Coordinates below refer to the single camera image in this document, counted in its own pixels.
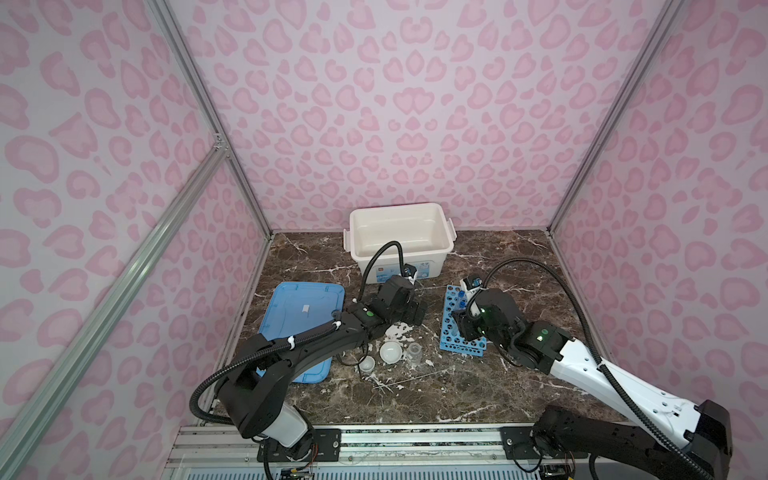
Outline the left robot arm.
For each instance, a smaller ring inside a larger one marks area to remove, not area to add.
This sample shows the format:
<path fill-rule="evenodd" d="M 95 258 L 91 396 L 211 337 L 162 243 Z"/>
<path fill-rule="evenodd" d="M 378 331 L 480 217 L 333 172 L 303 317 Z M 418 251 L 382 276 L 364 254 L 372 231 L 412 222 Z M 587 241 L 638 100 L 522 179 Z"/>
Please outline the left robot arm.
<path fill-rule="evenodd" d="M 418 326 L 425 307 L 408 277 L 393 276 L 375 295 L 342 311 L 336 319 L 305 332 L 267 340 L 259 334 L 248 354 L 220 370 L 216 398 L 245 438 L 271 438 L 286 448 L 307 437 L 309 423 L 285 402 L 295 378 L 337 354 L 363 347 L 398 322 Z"/>

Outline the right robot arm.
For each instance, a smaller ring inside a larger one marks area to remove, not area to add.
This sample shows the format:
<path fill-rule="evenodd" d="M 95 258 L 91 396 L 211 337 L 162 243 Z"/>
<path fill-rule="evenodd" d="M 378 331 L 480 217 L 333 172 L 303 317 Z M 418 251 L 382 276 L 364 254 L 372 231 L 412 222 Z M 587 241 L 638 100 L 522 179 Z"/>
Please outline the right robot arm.
<path fill-rule="evenodd" d="M 463 290 L 460 334 L 495 345 L 513 363 L 567 382 L 626 419 L 587 418 L 550 405 L 531 428 L 543 455 L 586 453 L 645 471 L 658 479 L 725 479 L 733 453 L 730 414 L 714 401 L 675 396 L 592 352 L 545 321 L 528 321 L 511 295 L 482 287 Z"/>

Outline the black wire ring stand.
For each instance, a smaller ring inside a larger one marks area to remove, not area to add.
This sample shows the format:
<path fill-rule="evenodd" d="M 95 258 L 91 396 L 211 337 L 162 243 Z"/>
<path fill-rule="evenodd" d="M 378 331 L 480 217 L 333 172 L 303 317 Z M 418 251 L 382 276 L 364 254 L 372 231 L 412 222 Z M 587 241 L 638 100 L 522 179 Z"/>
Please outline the black wire ring stand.
<path fill-rule="evenodd" d="M 362 348 L 360 353 L 357 355 L 353 355 L 350 352 L 343 352 L 341 354 L 336 355 L 336 360 L 342 365 L 346 367 L 359 367 L 362 362 L 367 358 L 368 356 L 368 350 Z"/>

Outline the small white crucible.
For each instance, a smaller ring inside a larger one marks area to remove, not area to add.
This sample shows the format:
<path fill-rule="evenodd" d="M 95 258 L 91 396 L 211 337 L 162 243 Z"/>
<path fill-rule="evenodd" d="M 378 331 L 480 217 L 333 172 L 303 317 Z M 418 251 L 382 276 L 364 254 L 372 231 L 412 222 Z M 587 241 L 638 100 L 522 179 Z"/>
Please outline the small white crucible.
<path fill-rule="evenodd" d="M 372 356 L 366 356 L 358 364 L 357 368 L 361 375 L 370 375 L 376 367 L 376 361 Z"/>

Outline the clear glass beaker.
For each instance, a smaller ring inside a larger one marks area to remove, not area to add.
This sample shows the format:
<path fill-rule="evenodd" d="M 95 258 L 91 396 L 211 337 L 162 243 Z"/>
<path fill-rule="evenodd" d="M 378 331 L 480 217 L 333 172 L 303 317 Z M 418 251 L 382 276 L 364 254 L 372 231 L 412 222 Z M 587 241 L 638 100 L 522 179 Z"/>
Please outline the clear glass beaker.
<path fill-rule="evenodd" d="M 418 343 L 410 343 L 405 351 L 404 358 L 410 367 L 416 368 L 423 362 L 423 348 Z"/>

